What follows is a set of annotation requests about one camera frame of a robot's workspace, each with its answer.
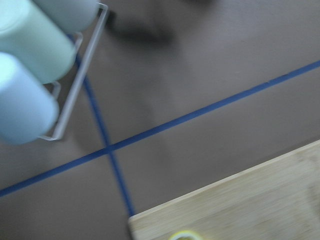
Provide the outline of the light blue cup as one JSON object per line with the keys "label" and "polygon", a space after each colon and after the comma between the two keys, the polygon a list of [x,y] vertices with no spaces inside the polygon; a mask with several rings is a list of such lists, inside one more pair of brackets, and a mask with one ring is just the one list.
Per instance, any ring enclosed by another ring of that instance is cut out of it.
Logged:
{"label": "light blue cup", "polygon": [[0,53],[0,140],[20,145],[47,133],[59,115],[57,100],[13,55]]}

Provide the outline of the grey cup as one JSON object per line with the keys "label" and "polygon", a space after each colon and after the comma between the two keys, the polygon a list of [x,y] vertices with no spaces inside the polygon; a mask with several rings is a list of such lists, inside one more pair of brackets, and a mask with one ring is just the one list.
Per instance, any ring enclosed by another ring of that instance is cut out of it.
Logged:
{"label": "grey cup", "polygon": [[35,0],[34,3],[65,33],[88,28],[99,12],[98,0]]}

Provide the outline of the far lemon slice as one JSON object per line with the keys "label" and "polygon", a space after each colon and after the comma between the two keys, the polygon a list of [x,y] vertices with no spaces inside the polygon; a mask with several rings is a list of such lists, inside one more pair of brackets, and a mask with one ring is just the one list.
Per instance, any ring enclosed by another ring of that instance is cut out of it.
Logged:
{"label": "far lemon slice", "polygon": [[203,238],[195,231],[182,230],[174,233],[169,240],[202,240]]}

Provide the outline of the mint green cup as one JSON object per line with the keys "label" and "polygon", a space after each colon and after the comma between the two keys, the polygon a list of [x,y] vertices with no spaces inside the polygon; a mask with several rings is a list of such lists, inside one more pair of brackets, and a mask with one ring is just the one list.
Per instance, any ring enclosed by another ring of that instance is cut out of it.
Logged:
{"label": "mint green cup", "polygon": [[17,57],[43,84],[63,78],[77,53],[74,43],[31,0],[0,2],[0,50]]}

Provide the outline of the bamboo cutting board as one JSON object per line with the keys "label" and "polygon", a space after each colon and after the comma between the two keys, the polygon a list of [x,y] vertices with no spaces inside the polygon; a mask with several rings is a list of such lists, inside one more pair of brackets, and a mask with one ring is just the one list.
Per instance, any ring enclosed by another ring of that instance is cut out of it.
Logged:
{"label": "bamboo cutting board", "polygon": [[268,160],[132,216],[135,240],[190,230],[203,240],[317,240],[320,143]]}

